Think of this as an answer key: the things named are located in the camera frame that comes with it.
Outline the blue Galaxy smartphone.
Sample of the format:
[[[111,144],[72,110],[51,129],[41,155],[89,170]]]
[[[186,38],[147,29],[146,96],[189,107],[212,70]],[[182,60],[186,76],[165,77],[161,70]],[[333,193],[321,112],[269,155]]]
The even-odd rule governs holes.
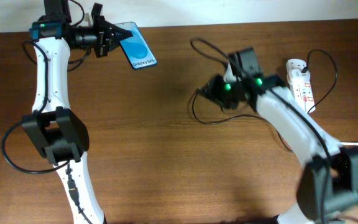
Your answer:
[[[132,37],[120,41],[121,48],[132,69],[140,70],[156,66],[157,59],[145,41],[137,24],[135,22],[124,22],[118,23],[116,26],[132,33]]]

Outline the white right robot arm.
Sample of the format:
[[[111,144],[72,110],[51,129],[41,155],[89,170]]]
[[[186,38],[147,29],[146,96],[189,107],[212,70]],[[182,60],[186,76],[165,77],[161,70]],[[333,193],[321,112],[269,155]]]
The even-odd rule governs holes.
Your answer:
[[[196,92],[222,109],[245,101],[291,147],[303,167],[296,204],[260,223],[335,223],[358,205],[358,147],[346,147],[322,129],[295,101],[277,75],[264,76],[253,48],[227,56],[225,75]]]

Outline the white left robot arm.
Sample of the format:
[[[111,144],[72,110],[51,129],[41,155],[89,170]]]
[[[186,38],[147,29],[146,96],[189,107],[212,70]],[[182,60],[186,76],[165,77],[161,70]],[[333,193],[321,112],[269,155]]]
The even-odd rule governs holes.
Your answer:
[[[44,6],[45,15],[30,28],[29,43],[37,56],[37,95],[22,127],[59,176],[74,223],[105,223],[88,171],[88,130],[70,109],[67,73],[73,49],[94,50],[97,58],[105,57],[132,33],[106,21],[102,4],[93,5],[88,27],[71,24],[67,1],[45,1]]]

